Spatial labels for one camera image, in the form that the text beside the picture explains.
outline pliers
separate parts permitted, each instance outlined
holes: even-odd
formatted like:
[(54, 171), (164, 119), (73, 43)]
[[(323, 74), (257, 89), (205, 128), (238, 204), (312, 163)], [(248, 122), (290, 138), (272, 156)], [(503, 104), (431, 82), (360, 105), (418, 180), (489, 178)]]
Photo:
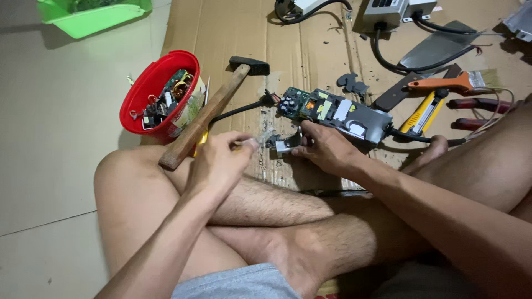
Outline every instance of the pliers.
[[(490, 98), (464, 98), (464, 99), (452, 99), (447, 104), (449, 109), (483, 109), (491, 112), (497, 110), (498, 101)], [(506, 113), (512, 106), (512, 103), (501, 101), (501, 105), (497, 110), (497, 113)], [(451, 124), (452, 129), (475, 131), (488, 122), (487, 119), (468, 119), (459, 118)]]

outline person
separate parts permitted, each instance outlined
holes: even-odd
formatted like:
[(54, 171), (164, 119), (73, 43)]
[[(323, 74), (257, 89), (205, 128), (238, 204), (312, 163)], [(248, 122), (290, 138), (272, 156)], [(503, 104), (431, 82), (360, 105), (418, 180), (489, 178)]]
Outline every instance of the person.
[(527, 297), (531, 113), (526, 104), (451, 151), (434, 137), (403, 172), (304, 121), (313, 142), (293, 154), (371, 192), (331, 200), (241, 178), (257, 147), (245, 133), (210, 136), (174, 172), (157, 165), (164, 146), (115, 151), (94, 178), (112, 276), (97, 297), (313, 298), (341, 273), (431, 248), (483, 295)]

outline cardboard sheet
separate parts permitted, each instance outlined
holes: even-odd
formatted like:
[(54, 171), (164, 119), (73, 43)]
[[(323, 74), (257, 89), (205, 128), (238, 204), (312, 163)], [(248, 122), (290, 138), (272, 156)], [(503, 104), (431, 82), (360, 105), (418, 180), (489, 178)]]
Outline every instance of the cardboard sheet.
[[(281, 26), (273, 12), (274, 0), (173, 0), (161, 54), (176, 49), (194, 53), (200, 63), (202, 78), (205, 81), (211, 78), (211, 94), (229, 80), (231, 72), (227, 66), (231, 56), (270, 63), (271, 75), (247, 77), (226, 111), (257, 101), (265, 88), (278, 95), (290, 86), (308, 92), (320, 88), (356, 99), (352, 94), (344, 95), (335, 83), (338, 77), (352, 71), (359, 74), (357, 79), (370, 86), (370, 100), (373, 101), (401, 76), (384, 69), (373, 56), (370, 40), (359, 37), (357, 17), (363, 13), (367, 1), (351, 2), (355, 9), (352, 20), (346, 18), (346, 11), (340, 4), (331, 4), (300, 24)], [(519, 7), (519, 1), (446, 0), (438, 5), (443, 9), (432, 13), (432, 22), (445, 24), (460, 20), (483, 30), (495, 27), (501, 18)], [(381, 41), (383, 56), (396, 63), (428, 35), (413, 23), (403, 23), (389, 40)], [(464, 70), (497, 69), (502, 84), (511, 88), (517, 99), (522, 99), (532, 92), (529, 80), (532, 67), (521, 60), (522, 53), (502, 50), (500, 43), (503, 42), (504, 38), (500, 36), (481, 36), (475, 44), (493, 45), (484, 46), (483, 55), (468, 53), (458, 63)], [(448, 99), (459, 97), (452, 94)], [(422, 98), (408, 98), (391, 111), (396, 127), (421, 101)], [(460, 117), (472, 118), (473, 114), (470, 110), (451, 111), (444, 107), (426, 136), (464, 137), (467, 132), (450, 129), (450, 123)], [(277, 134), (288, 137), (296, 131), (296, 125), (288, 119), (276, 117), (275, 108), (262, 108), (222, 120), (213, 126), (211, 133), (240, 130), (260, 135), (268, 128), (274, 128)], [(398, 144), (388, 138), (370, 156), (399, 168), (409, 154), (415, 156), (425, 146), (417, 142)], [(306, 161), (294, 158), (273, 160), (264, 149), (247, 173), (289, 189), (359, 188), (350, 181), (326, 175)]]

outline green plastic basket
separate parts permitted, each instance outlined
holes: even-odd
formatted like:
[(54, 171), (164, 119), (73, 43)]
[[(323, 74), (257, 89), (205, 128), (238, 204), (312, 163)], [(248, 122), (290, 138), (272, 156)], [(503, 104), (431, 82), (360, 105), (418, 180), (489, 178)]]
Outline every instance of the green plastic basket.
[(151, 11), (151, 0), (127, 0), (122, 4), (72, 13), (74, 0), (38, 0), (37, 9), (44, 24), (54, 24), (73, 38), (137, 18)]

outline black cable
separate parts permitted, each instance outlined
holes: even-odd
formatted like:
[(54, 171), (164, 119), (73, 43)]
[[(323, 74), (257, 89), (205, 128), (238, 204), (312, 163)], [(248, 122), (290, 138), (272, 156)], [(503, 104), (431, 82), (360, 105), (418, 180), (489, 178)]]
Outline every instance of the black cable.
[[(391, 136), (399, 137), (399, 138), (402, 138), (402, 139), (405, 139), (405, 140), (413, 140), (413, 141), (419, 141), (419, 142), (424, 142), (424, 143), (430, 143), (430, 138), (408, 135), (408, 134), (403, 133), (403, 132), (401, 132), (401, 131), (399, 131), (397, 129), (391, 129), (389, 134)], [(462, 139), (448, 139), (447, 140), (447, 143), (449, 144), (449, 147), (461, 145), (461, 144), (463, 144), (465, 142), (466, 142), (465, 138), (462, 138)]]
[(345, 5), (345, 7), (347, 8), (347, 10), (349, 10), (349, 11), (353, 10), (353, 8), (351, 7), (351, 3), (349, 3), (349, 1), (347, 1), (347, 0), (327, 0), (327, 1), (323, 2), (322, 4), (318, 5), (316, 8), (314, 8), (310, 12), (308, 12), (307, 14), (304, 14), (301, 17), (296, 18), (296, 19), (287, 20), (287, 19), (285, 19), (282, 16), (282, 14), (277, 9), (277, 7), (279, 5), (277, 5), (278, 1), (275, 1), (275, 15), (277, 16), (277, 19), (279, 19), (279, 21), (281, 21), (285, 25), (297, 24), (297, 23), (303, 22), (304, 20), (308, 19), (312, 14), (314, 14), (316, 11), (324, 8), (325, 6), (327, 6), (329, 4), (332, 4), (332, 3), (338, 3), (338, 2), (343, 3)]
[(445, 26), (436, 25), (436, 24), (431, 23), (431, 22), (429, 22), (427, 20), (424, 20), (423, 17), (422, 17), (422, 13), (420, 13), (420, 12), (415, 12), (414, 15), (412, 15), (412, 19), (414, 21), (419, 22), (420, 24), (422, 24), (424, 26), (427, 26), (429, 28), (432, 28), (432, 29), (438, 30), (438, 31), (442, 31), (442, 32), (454, 33), (454, 34), (475, 34), (475, 33), (477, 33), (477, 31), (474, 30), (474, 29), (472, 29), (472, 30), (460, 30), (460, 29), (454, 29), (454, 28), (449, 28), (449, 27), (445, 27)]
[(234, 115), (234, 114), (237, 114), (237, 113), (241, 113), (241, 112), (244, 112), (244, 111), (248, 111), (248, 110), (260, 107), (260, 106), (264, 106), (264, 103), (262, 101), (258, 101), (258, 102), (255, 102), (255, 103), (252, 103), (252, 104), (249, 104), (249, 105), (245, 105), (245, 106), (240, 107), (240, 108), (236, 108), (236, 109), (234, 109), (232, 111), (226, 112), (224, 114), (221, 114), (221, 115), (213, 118), (211, 120), (211, 124), (213, 124), (213, 123), (215, 123), (215, 122), (217, 122), (219, 120), (222, 120), (224, 118), (228, 118), (231, 115)]
[(423, 72), (423, 71), (428, 71), (428, 70), (431, 70), (431, 69), (435, 69), (435, 68), (439, 68), (441, 67), (442, 65), (446, 64), (446, 63), (449, 63), (455, 59), (457, 59), (458, 57), (464, 55), (465, 53), (473, 50), (473, 49), (476, 49), (475, 46), (469, 46), (465, 49), (463, 49), (462, 51), (454, 54), (453, 56), (449, 57), (449, 58), (446, 58), (440, 62), (437, 62), (435, 64), (432, 64), (432, 65), (428, 65), (426, 67), (420, 67), (420, 68), (407, 68), (407, 67), (402, 67), (400, 65), (394, 65), (394, 64), (391, 64), (389, 63), (388, 61), (386, 61), (383, 56), (381, 55), (380, 53), (380, 50), (379, 50), (379, 38), (380, 38), (380, 31), (381, 29), (377, 29), (377, 32), (375, 33), (375, 42), (374, 42), (374, 47), (375, 47), (375, 57), (377, 58), (377, 60), (379, 61), (379, 63), (384, 66), (385, 68), (387, 69), (392, 69), (392, 70), (396, 70), (396, 71), (403, 71), (403, 72)]

